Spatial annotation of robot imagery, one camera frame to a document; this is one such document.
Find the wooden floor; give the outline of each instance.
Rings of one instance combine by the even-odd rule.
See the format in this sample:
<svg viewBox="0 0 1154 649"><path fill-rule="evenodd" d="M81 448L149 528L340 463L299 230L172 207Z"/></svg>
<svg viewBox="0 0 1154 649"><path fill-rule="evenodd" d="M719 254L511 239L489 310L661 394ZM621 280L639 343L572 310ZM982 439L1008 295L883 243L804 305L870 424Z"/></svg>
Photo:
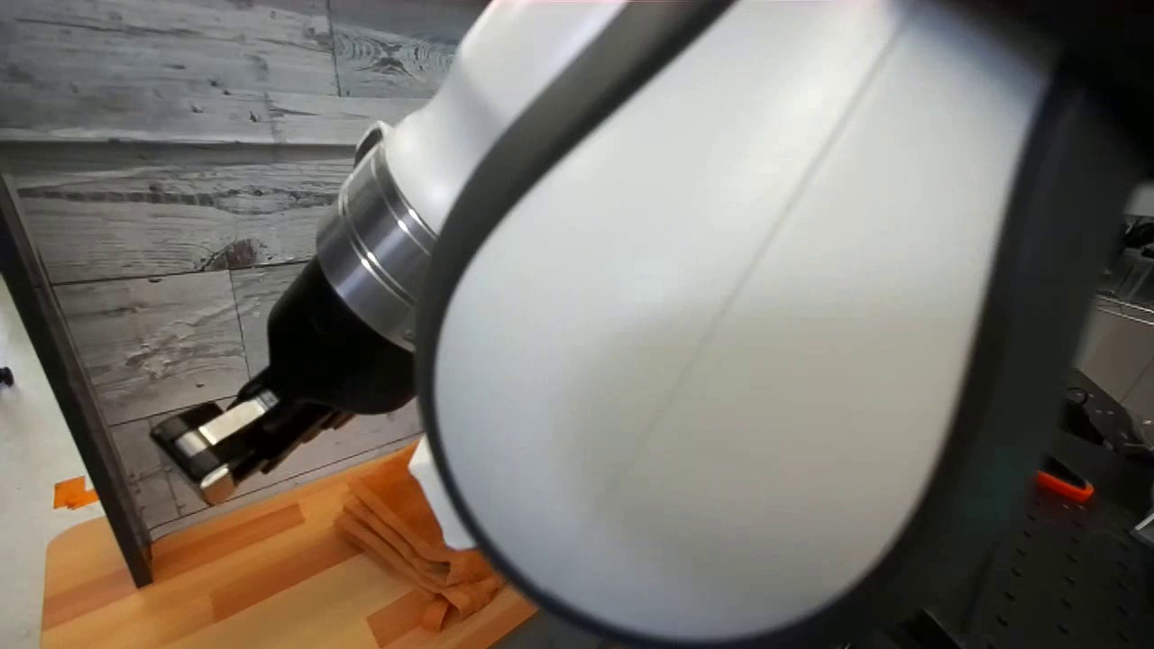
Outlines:
<svg viewBox="0 0 1154 649"><path fill-rule="evenodd" d="M417 629L420 590L334 539L345 484L377 463L283 492L155 545L158 581L133 588L104 519L48 554L42 645L497 645L533 617L515 590L445 631Z"/></svg>

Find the black trim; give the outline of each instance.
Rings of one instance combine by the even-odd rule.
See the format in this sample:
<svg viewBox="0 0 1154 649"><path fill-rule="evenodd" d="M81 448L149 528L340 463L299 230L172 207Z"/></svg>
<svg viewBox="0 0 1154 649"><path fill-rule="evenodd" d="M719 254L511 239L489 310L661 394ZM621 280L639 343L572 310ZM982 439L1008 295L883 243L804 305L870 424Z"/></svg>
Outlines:
<svg viewBox="0 0 1154 649"><path fill-rule="evenodd" d="M545 106L515 121L511 132L489 150L489 160L470 180L460 201L451 209L434 250L434 290L424 292L417 317L420 417L451 501L459 505L478 549L515 588L588 631L652 642L621 629L604 629L566 603L549 600L523 575L515 575L501 549L495 549L475 528L455 475L446 474L436 424L434 365L440 323L471 254L488 243L515 200L523 200L523 192L580 142L580 132L533 132L533 121L549 106L558 109L553 99L545 99ZM984 295L960 410L913 522L903 530L888 558L842 600L804 623L733 645L854 642L906 629L922 607L933 607L943 623L963 629L1000 533L1025 512L1028 484L1047 454L1053 434L1049 423L1060 406L1060 385L1096 290L1096 269L1107 258L1112 239L1118 236L1118 220L1112 215L1120 213L1141 176L1142 160L1132 142L1118 132L1115 119L1107 119L1083 87L1060 77L1060 82L1047 94L1028 150L1018 167L1001 250Z"/></svg>
<svg viewBox="0 0 1154 649"><path fill-rule="evenodd" d="M104 519L113 528L113 539L118 545L118 554L128 567L128 578L138 588L152 584L149 567L149 530L126 495L126 475L109 448L109 434L92 410L90 389L81 383L81 373L72 358L68 331L61 323L61 310L53 303L49 285L42 280L39 256L21 227L21 213L11 200L11 186L0 180L0 269L8 279L8 292L26 322L26 331L32 338L32 349L42 365L48 385L59 396L59 406L68 423L68 434L75 439L75 452L92 480L92 492L100 496Z"/></svg>

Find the gray wooden wall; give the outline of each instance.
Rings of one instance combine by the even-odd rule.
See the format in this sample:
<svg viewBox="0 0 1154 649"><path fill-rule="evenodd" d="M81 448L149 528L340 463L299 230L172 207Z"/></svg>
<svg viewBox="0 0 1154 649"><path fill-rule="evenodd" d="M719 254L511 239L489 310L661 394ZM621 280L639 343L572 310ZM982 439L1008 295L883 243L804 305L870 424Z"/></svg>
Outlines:
<svg viewBox="0 0 1154 649"><path fill-rule="evenodd" d="M149 424L268 362L353 142L417 109L475 0L2 0L0 172L155 539L202 517ZM410 406L299 448L245 496L417 434Z"/></svg>

